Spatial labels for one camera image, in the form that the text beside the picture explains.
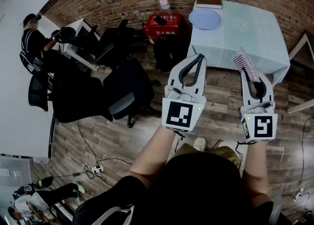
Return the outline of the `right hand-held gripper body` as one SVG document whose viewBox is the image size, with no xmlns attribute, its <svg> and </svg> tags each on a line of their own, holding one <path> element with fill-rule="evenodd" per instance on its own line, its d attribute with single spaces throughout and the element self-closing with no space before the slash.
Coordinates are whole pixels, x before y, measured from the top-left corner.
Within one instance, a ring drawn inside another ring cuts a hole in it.
<svg viewBox="0 0 314 225">
<path fill-rule="evenodd" d="M 274 110 L 274 101 L 244 105 L 241 107 L 240 120 L 246 143 L 267 142 L 275 139 L 278 114 L 276 114 Z"/>
</svg>

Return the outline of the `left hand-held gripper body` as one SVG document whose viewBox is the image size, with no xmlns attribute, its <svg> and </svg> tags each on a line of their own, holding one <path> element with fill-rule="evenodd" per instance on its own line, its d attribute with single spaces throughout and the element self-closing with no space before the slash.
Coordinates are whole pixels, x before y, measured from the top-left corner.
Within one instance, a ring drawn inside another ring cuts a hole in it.
<svg viewBox="0 0 314 225">
<path fill-rule="evenodd" d="M 181 132 L 191 132 L 207 102 L 203 96 L 204 88 L 204 82 L 182 89 L 167 85 L 162 99 L 162 125 Z"/>
</svg>

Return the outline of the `large light blue plate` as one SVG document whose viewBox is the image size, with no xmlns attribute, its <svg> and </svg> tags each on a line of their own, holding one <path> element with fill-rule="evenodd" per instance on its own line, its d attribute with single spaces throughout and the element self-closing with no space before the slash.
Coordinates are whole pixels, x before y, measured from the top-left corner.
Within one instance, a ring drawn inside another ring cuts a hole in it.
<svg viewBox="0 0 314 225">
<path fill-rule="evenodd" d="M 214 30 L 220 26 L 220 15 L 211 9 L 195 9 L 189 15 L 193 26 L 202 30 Z"/>
</svg>

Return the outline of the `person's left forearm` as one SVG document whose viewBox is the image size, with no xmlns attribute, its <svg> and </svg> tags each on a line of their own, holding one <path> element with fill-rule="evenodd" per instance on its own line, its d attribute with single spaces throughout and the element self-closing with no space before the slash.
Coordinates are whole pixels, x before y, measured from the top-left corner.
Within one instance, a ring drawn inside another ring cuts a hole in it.
<svg viewBox="0 0 314 225">
<path fill-rule="evenodd" d="M 127 175 L 139 179 L 146 188 L 155 181 L 169 157 L 175 132 L 159 126 L 135 159 Z"/>
</svg>

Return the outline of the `person's right forearm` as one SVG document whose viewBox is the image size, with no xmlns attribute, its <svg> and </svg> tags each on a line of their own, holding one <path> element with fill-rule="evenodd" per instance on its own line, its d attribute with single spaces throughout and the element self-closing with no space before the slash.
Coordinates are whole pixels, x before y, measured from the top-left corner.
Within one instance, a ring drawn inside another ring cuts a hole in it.
<svg viewBox="0 0 314 225">
<path fill-rule="evenodd" d="M 242 181 L 254 207 L 270 201 L 265 142 L 248 146 Z"/>
</svg>

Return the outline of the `black backpack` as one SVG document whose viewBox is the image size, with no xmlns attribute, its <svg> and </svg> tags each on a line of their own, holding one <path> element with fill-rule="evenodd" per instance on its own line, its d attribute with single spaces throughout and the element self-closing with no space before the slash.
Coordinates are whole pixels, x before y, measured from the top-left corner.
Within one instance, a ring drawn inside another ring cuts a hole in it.
<svg viewBox="0 0 314 225">
<path fill-rule="evenodd" d="M 169 72 L 187 56 L 188 43 L 183 37 L 162 35 L 153 46 L 156 70 Z"/>
</svg>

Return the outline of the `red box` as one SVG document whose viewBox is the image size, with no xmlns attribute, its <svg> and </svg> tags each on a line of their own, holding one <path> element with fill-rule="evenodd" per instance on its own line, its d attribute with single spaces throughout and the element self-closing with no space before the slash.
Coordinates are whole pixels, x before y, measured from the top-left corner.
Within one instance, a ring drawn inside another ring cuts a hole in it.
<svg viewBox="0 0 314 225">
<path fill-rule="evenodd" d="M 163 17 L 167 24 L 160 26 L 153 21 L 153 18 L 156 16 Z M 143 25 L 143 31 L 147 36 L 149 42 L 154 44 L 160 37 L 164 36 L 180 36 L 181 35 L 181 14 L 173 14 L 169 17 L 166 14 L 154 14 L 151 15 Z"/>
</svg>

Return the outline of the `pale green tablecloth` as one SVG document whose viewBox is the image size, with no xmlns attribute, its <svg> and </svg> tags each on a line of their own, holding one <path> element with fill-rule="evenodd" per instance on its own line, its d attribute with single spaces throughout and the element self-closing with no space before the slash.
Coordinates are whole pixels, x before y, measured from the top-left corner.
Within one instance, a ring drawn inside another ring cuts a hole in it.
<svg viewBox="0 0 314 225">
<path fill-rule="evenodd" d="M 256 69 L 282 82 L 290 68 L 286 44 L 275 15 L 254 6 L 223 1 L 220 26 L 202 30 L 192 25 L 187 55 L 203 54 L 210 67 L 235 70 L 232 58 L 242 47 Z"/>
</svg>

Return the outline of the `person's white shoe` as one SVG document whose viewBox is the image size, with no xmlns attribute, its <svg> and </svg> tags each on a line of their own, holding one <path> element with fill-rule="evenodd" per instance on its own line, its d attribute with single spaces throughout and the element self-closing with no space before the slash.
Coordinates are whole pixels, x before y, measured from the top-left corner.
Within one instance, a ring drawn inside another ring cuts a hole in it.
<svg viewBox="0 0 314 225">
<path fill-rule="evenodd" d="M 205 137 L 197 137 L 193 143 L 194 149 L 201 152 L 206 150 L 206 146 L 207 146 L 207 141 Z"/>
</svg>

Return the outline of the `person's olive shorts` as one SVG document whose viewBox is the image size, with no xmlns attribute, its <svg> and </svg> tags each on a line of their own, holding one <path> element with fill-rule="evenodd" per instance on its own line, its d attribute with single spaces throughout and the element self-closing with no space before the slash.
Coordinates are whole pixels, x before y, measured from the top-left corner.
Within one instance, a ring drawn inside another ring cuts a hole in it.
<svg viewBox="0 0 314 225">
<path fill-rule="evenodd" d="M 230 162 L 234 163 L 238 169 L 240 169 L 241 166 L 241 159 L 238 157 L 237 153 L 231 149 L 228 146 L 220 146 L 217 148 L 213 148 L 210 151 L 198 151 L 196 150 L 194 147 L 192 147 L 189 144 L 183 144 L 179 150 L 177 152 L 174 153 L 174 155 L 172 156 L 172 159 L 179 156 L 179 155 L 184 155 L 184 154 L 190 154 L 190 153 L 212 153 L 218 156 L 221 156 L 227 160 L 229 160 Z"/>
</svg>

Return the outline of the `clear bottle with lilac lid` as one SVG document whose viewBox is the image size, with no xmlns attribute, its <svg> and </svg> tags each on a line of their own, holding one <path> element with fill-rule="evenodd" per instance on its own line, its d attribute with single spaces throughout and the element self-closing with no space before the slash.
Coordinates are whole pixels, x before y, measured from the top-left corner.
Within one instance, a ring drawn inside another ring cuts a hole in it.
<svg viewBox="0 0 314 225">
<path fill-rule="evenodd" d="M 173 11 L 171 9 L 171 6 L 170 6 L 170 3 L 168 0 L 158 0 L 159 4 L 160 4 L 160 7 L 162 9 L 162 11 L 168 15 L 169 17 L 172 16 L 173 14 Z"/>
</svg>

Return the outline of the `brown hardcover book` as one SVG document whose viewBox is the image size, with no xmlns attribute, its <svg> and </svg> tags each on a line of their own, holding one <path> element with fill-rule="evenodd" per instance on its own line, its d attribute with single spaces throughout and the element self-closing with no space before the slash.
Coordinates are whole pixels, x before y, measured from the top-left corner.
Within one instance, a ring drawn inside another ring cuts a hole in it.
<svg viewBox="0 0 314 225">
<path fill-rule="evenodd" d="M 222 9 L 222 0 L 196 0 L 197 8 Z"/>
</svg>

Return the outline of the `person's black shirt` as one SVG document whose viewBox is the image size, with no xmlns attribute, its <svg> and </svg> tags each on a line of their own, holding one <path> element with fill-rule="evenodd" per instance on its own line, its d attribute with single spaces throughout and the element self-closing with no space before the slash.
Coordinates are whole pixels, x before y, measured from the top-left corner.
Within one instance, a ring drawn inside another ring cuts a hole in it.
<svg viewBox="0 0 314 225">
<path fill-rule="evenodd" d="M 254 207 L 236 165 L 208 152 L 176 156 L 149 188 L 125 176 L 108 191 L 85 201 L 73 225 L 268 225 L 273 203 Z"/>
</svg>

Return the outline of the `white desk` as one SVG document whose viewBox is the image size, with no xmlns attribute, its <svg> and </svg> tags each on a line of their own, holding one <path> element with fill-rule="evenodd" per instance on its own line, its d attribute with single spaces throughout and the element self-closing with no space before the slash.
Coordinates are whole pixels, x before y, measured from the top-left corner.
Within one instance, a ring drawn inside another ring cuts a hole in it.
<svg viewBox="0 0 314 225">
<path fill-rule="evenodd" d="M 79 19 L 75 22 L 72 22 L 68 25 L 69 27 L 72 27 L 76 34 L 79 33 L 79 31 L 84 28 L 87 32 L 90 32 L 92 28 L 84 21 L 84 19 Z M 57 29 L 57 25 L 55 25 L 52 21 L 50 21 L 47 17 L 42 16 L 38 23 L 38 29 L 41 33 L 44 34 L 45 37 L 50 37 L 51 33 Z M 53 49 L 58 50 L 61 48 L 61 51 L 67 58 L 73 58 L 75 61 L 78 61 L 79 63 L 85 65 L 87 68 L 93 70 L 93 71 L 99 71 L 101 69 L 100 66 L 96 65 L 96 63 L 90 63 L 83 57 L 77 54 L 78 47 L 74 47 L 70 44 L 59 44 L 57 43 Z"/>
</svg>

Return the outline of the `black headset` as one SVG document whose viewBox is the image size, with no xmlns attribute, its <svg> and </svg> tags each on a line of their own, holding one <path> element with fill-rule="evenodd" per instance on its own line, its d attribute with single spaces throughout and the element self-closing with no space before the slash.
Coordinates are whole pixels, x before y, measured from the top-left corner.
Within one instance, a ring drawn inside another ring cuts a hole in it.
<svg viewBox="0 0 314 225">
<path fill-rule="evenodd" d="M 52 32 L 50 39 L 53 39 L 61 44 L 66 44 L 69 39 L 75 37 L 76 31 L 74 28 L 66 26 Z"/>
</svg>

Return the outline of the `black mesh office chair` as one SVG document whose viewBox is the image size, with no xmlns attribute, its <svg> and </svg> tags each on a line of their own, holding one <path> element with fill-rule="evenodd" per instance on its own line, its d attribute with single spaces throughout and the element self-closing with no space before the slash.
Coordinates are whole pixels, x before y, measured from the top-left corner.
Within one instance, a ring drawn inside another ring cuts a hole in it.
<svg viewBox="0 0 314 225">
<path fill-rule="evenodd" d="M 51 101 L 53 78 L 45 71 L 36 72 L 29 83 L 28 103 L 48 112 L 48 101 Z"/>
</svg>

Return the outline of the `white furniture frame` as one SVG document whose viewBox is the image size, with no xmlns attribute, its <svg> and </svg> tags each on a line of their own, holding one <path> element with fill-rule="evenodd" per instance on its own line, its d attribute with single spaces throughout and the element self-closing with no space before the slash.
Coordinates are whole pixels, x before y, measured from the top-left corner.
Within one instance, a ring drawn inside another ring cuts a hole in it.
<svg viewBox="0 0 314 225">
<path fill-rule="evenodd" d="M 311 57 L 314 64 L 314 35 L 311 34 L 308 31 L 305 31 L 301 39 L 298 41 L 298 43 L 295 45 L 295 47 L 292 49 L 292 51 L 289 53 L 289 59 L 292 60 L 298 52 L 302 49 L 304 45 L 307 45 L 309 47 Z M 287 109 L 288 114 L 292 114 L 295 112 L 299 112 L 302 110 L 305 110 L 307 108 L 314 106 L 314 99 L 307 101 L 305 103 L 299 104 L 297 106 L 291 107 Z"/>
</svg>

